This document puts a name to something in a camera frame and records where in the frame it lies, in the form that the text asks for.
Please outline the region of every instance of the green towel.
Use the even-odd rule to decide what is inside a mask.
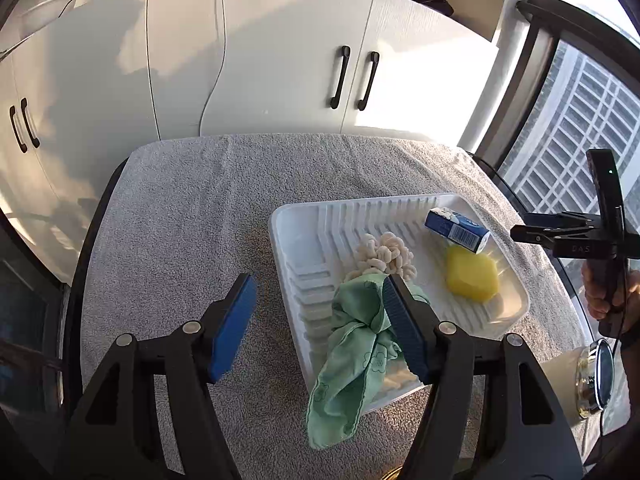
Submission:
[[[350,438],[362,409],[380,391],[386,362],[402,359],[402,350],[382,305],[386,274],[365,274],[343,283],[334,296],[334,331],[326,362],[306,409],[306,432],[314,449]],[[429,303],[417,285],[409,285],[416,300]]]

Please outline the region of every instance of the cabinet handle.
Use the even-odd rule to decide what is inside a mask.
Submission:
[[[20,142],[20,137],[18,136],[18,130],[15,129],[14,115],[15,115],[15,106],[11,106],[11,108],[9,108],[9,118],[11,119],[11,126],[14,127],[15,140],[18,141],[18,146],[20,146],[20,151],[23,153],[27,153],[27,145],[24,142]]]
[[[372,52],[369,54],[369,60],[371,61],[371,75],[369,76],[369,84],[367,84],[367,91],[364,92],[364,99],[358,101],[358,110],[363,111],[367,107],[369,102],[369,94],[371,94],[371,86],[373,85],[373,78],[376,76],[376,70],[378,69],[378,63],[380,62],[380,54]]]
[[[344,75],[347,73],[347,65],[349,64],[349,56],[351,55],[351,48],[345,45],[341,48],[340,54],[342,56],[342,68],[340,69],[340,80],[338,81],[338,88],[335,91],[335,96],[331,98],[331,108],[334,110],[340,104],[340,95],[342,94],[342,85],[344,84]]]
[[[20,101],[20,108],[22,109],[22,116],[24,118],[24,125],[27,127],[27,133],[29,134],[29,138],[31,139],[31,143],[34,148],[37,148],[40,145],[40,140],[38,137],[34,137],[31,133],[31,128],[29,127],[29,120],[27,119],[27,98],[23,97],[22,101]]]

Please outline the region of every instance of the gray towel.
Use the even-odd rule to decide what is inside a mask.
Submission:
[[[476,204],[529,291],[529,315],[514,331],[540,361],[585,344],[548,258],[539,247],[510,240],[509,229],[519,217],[462,150],[333,134],[197,137],[138,149],[115,187],[86,280],[84,384],[119,334],[132,332],[138,339],[168,334],[199,318],[240,272],[251,272],[258,283],[255,313],[232,370],[211,387],[242,478],[380,478],[404,461],[428,388],[365,415],[347,442],[321,452],[308,446],[307,392],[268,221],[286,203],[432,192],[459,193]],[[166,386],[160,380],[157,385],[166,461],[181,470]],[[472,455],[477,441],[481,392],[478,381],[463,456]],[[583,453],[591,442],[584,439],[584,426],[575,431]]]

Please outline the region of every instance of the metal cylinder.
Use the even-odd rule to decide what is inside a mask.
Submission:
[[[613,389],[613,355],[605,339],[540,365],[570,426],[607,407]]]

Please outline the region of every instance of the yellow sponge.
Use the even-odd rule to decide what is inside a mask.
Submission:
[[[470,300],[484,303],[498,292],[498,270],[485,254],[475,254],[459,245],[447,250],[447,288]]]

